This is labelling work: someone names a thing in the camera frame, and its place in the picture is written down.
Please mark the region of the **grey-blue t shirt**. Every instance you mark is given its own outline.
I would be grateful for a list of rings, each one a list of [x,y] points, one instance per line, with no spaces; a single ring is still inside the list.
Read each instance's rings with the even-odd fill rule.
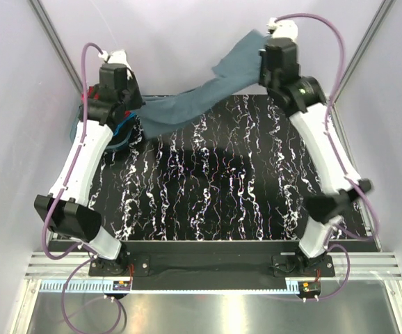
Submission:
[[[180,129],[215,104],[259,82],[259,50],[267,37],[256,30],[245,35],[212,67],[215,77],[197,88],[169,96],[147,96],[136,112],[146,138]]]

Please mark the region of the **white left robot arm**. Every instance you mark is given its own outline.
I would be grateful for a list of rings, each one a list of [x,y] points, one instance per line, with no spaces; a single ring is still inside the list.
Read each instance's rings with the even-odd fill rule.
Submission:
[[[93,252],[115,276],[128,269],[127,250],[103,227],[102,215],[89,208],[90,189],[118,127],[143,104],[130,66],[120,61],[103,63],[99,82],[82,95],[77,132],[64,167],[49,193],[34,201],[44,222],[43,232],[67,237]]]

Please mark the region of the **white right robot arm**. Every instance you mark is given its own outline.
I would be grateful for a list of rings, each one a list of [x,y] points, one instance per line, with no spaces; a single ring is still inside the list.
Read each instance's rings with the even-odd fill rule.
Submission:
[[[301,76],[297,44],[287,37],[269,38],[259,54],[259,83],[300,134],[321,185],[321,194],[304,201],[307,225],[297,250],[287,258],[288,273],[309,276],[324,261],[343,213],[371,190],[372,183],[349,161],[320,84],[314,77]]]

